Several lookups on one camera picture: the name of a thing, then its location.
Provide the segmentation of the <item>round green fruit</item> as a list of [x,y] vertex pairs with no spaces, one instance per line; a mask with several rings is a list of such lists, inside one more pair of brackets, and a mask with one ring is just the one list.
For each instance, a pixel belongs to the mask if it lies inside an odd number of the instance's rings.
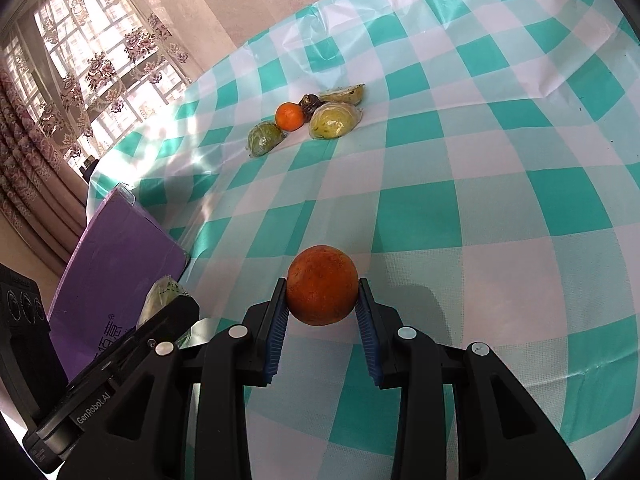
[[275,122],[260,122],[247,135],[247,151],[250,157],[262,157],[286,138],[286,132]]

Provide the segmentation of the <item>brown curtain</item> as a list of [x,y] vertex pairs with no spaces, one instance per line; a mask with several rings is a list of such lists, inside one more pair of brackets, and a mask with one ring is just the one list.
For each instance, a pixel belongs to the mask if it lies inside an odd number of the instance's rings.
[[87,226],[88,184],[34,121],[1,64],[1,213],[57,276]]

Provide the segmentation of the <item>green apple wedge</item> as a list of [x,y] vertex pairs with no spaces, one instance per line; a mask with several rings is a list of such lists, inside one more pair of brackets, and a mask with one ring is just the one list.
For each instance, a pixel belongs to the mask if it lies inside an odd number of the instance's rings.
[[169,275],[157,280],[146,294],[136,328],[140,328],[178,297],[190,297],[190,294]]

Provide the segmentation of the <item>teal white checkered tablecloth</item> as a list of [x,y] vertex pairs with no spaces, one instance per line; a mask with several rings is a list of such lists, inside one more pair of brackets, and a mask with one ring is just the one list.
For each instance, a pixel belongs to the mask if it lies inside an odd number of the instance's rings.
[[[358,126],[285,102],[365,84]],[[639,43],[614,0],[321,0],[223,58],[91,178],[186,248],[201,342],[270,297],[307,247],[442,344],[483,341],[588,478],[639,415]]]

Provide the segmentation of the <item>yellow fruit slice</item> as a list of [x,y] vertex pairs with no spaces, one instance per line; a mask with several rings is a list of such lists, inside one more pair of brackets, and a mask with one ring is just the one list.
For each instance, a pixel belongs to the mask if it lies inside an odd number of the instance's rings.
[[353,84],[352,86],[326,90],[318,94],[323,103],[346,103],[353,106],[359,105],[364,97],[365,84]]

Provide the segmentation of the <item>yellow pear half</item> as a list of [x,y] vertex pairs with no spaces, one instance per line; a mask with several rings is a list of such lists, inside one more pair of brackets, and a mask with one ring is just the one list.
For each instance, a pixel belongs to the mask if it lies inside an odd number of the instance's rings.
[[313,139],[332,140],[354,130],[362,119],[363,111],[349,103],[329,102],[314,111],[309,123]]

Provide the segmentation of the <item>small orange mandarin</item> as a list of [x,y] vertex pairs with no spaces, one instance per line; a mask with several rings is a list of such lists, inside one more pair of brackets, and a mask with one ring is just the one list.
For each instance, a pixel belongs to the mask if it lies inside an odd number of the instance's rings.
[[305,123],[305,115],[299,104],[285,102],[277,108],[274,120],[281,130],[291,132],[299,129]]

